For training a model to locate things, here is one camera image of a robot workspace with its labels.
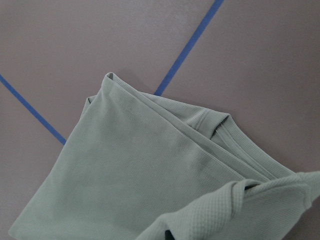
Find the sage green long-sleeve shirt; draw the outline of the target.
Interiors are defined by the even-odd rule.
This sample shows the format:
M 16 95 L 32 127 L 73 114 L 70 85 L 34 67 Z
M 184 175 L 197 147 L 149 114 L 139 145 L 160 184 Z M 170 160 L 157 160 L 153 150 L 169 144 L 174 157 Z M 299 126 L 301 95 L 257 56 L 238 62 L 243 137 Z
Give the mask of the sage green long-sleeve shirt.
M 17 240 L 281 240 L 320 195 L 228 113 L 140 92 L 107 73 Z

